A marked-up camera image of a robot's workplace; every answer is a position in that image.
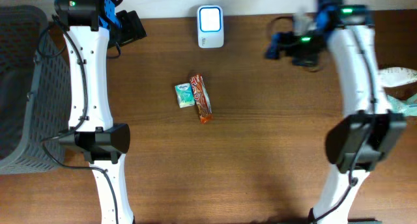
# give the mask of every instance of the wooden table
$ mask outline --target wooden table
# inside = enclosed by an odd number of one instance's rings
[[[328,174],[324,137],[342,119],[338,76],[328,54],[318,73],[289,58],[265,60],[274,17],[226,17],[221,49],[198,48],[195,18],[144,20],[148,37],[108,61],[114,121],[132,132],[126,183],[137,223],[283,221],[306,217],[318,201]],[[379,64],[416,68],[417,11],[378,12],[375,20]],[[196,108],[177,104],[174,85],[192,72],[203,74],[212,102],[207,125]],[[416,142],[411,119],[351,218],[415,223]],[[86,165],[69,151],[66,162]],[[0,176],[0,194],[0,223],[101,220],[91,172]]]

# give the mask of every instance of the plastic basket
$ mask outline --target plastic basket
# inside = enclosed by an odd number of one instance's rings
[[[47,24],[37,7],[0,7],[0,175],[56,168],[40,140],[68,128],[70,70],[61,56],[41,59],[36,53],[38,36]],[[49,35],[42,48],[45,53],[58,52]],[[46,147],[64,160],[65,150],[57,141]]]

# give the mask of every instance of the small green package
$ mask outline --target small green package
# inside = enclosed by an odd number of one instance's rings
[[[175,86],[177,92],[178,104],[180,108],[190,107],[195,105],[193,92],[189,83]]]

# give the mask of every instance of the candy bar wrapper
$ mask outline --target candy bar wrapper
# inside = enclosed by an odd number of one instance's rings
[[[194,94],[194,100],[198,107],[200,122],[204,124],[213,119],[213,114],[211,112],[210,99],[201,74],[191,77],[190,83]]]

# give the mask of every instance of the green led light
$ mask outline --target green led light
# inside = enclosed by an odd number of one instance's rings
[[[311,40],[311,37],[302,37],[301,42],[309,42]]]
[[[344,14],[351,14],[353,12],[353,9],[351,8],[344,8],[341,10]]]

